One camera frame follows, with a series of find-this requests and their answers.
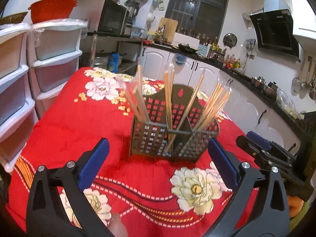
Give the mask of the person's right hand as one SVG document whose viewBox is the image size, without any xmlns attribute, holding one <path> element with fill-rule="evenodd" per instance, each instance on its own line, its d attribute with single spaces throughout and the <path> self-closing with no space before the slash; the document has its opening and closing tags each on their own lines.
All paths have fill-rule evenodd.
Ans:
<svg viewBox="0 0 316 237">
<path fill-rule="evenodd" d="M 289 215 L 290 218 L 297 216 L 304 205 L 304 201 L 299 197 L 288 196 Z"/>
</svg>

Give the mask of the person's left hand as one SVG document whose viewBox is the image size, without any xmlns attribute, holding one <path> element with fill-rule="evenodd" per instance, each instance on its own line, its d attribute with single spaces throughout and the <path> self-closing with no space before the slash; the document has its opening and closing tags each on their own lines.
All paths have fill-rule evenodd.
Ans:
<svg viewBox="0 0 316 237">
<path fill-rule="evenodd" d="M 115 237 L 128 237 L 127 229 L 122 223 L 119 213 L 112 215 L 108 228 Z"/>
</svg>

